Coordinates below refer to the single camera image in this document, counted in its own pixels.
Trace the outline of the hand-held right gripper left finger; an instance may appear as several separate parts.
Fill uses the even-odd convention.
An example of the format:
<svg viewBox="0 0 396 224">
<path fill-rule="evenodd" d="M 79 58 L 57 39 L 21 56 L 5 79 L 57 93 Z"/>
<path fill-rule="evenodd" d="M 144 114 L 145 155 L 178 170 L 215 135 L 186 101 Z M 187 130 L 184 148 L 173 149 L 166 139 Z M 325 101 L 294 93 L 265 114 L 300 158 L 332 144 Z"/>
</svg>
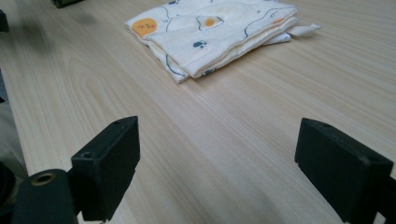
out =
<svg viewBox="0 0 396 224">
<path fill-rule="evenodd" d="M 71 158 L 71 190 L 84 220 L 113 218 L 139 160 L 137 116 L 111 122 Z"/>
</svg>

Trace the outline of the white printed cloth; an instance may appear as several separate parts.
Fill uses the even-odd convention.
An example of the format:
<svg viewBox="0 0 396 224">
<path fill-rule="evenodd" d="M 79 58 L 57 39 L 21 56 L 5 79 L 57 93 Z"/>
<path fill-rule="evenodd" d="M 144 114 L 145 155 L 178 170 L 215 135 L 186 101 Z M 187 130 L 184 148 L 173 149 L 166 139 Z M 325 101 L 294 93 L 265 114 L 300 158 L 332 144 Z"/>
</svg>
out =
<svg viewBox="0 0 396 224">
<path fill-rule="evenodd" d="M 262 45 L 312 35 L 298 9 L 278 0 L 173 0 L 125 22 L 173 80 L 213 73 Z"/>
</svg>

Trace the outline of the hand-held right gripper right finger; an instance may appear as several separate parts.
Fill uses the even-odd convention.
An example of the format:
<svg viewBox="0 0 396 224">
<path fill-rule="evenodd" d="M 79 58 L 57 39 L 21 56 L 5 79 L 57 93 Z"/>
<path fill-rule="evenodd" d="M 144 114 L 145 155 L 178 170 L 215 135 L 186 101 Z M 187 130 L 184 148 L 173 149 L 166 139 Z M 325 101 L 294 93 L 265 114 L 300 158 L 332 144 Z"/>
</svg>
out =
<svg viewBox="0 0 396 224">
<path fill-rule="evenodd" d="M 394 162 L 330 124 L 303 118 L 294 160 L 342 221 L 394 224 Z"/>
</svg>

